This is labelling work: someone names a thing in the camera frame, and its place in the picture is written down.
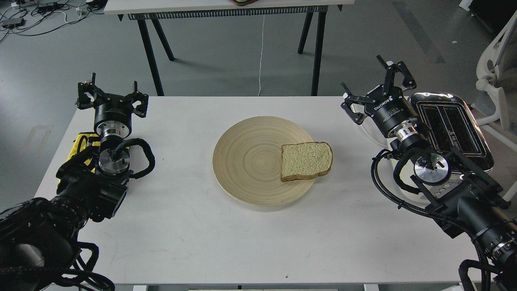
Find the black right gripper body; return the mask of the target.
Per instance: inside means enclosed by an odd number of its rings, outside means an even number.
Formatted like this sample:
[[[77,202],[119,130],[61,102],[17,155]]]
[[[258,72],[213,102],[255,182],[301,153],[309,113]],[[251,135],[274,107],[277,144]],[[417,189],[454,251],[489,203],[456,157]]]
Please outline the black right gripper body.
[[[402,90],[392,87],[383,94],[383,86],[377,85],[367,93],[364,113],[370,116],[386,139],[396,137],[400,141],[418,141],[419,133],[415,130],[418,123],[417,112],[411,107]]]

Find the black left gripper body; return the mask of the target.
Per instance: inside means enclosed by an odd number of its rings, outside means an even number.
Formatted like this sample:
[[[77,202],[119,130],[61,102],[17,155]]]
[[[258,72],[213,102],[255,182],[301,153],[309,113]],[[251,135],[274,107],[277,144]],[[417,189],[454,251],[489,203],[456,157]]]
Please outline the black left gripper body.
[[[131,115],[134,107],[131,101],[124,101],[123,98],[115,94],[96,97],[93,102],[95,108],[94,131],[98,136],[128,137],[131,134]]]

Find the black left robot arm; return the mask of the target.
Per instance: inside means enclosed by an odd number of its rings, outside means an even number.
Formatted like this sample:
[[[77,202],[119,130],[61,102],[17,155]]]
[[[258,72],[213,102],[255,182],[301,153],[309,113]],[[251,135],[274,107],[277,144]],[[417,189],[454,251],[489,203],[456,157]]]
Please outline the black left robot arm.
[[[114,217],[131,179],[155,168],[149,144],[129,138],[132,116],[147,115],[149,96],[137,82],[122,96],[89,82],[78,84],[76,106],[93,108],[93,131],[80,134],[75,153],[57,170],[57,195],[33,198],[1,213],[2,291],[40,291],[51,284],[84,291],[114,291],[114,283],[93,271],[99,247],[79,240],[88,221]]]

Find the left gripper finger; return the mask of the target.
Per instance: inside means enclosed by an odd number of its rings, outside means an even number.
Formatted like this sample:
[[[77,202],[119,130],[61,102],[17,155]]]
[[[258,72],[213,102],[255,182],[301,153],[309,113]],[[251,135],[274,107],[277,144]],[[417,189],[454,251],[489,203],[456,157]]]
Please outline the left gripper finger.
[[[90,81],[78,83],[78,97],[76,107],[79,110],[98,108],[106,103],[106,93],[95,84],[96,73],[92,73]]]
[[[142,93],[137,86],[137,81],[133,82],[133,92],[124,96],[124,107],[139,118],[146,118],[149,104],[148,94]]]

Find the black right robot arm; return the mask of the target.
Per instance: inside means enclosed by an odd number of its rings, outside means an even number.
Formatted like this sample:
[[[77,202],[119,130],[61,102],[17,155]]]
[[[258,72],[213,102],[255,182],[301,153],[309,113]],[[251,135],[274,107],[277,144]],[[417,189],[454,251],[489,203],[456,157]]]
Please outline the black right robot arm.
[[[372,159],[376,188],[399,209],[433,219],[445,234],[467,234],[478,260],[460,263],[465,291],[475,286],[469,269],[479,269],[483,290],[490,274],[502,291],[516,289],[516,219],[510,202],[489,175],[494,165],[486,140],[462,98],[450,93],[414,93],[416,81],[403,61],[377,60],[384,82],[365,96],[345,90],[341,108],[358,125],[370,117],[390,143]]]

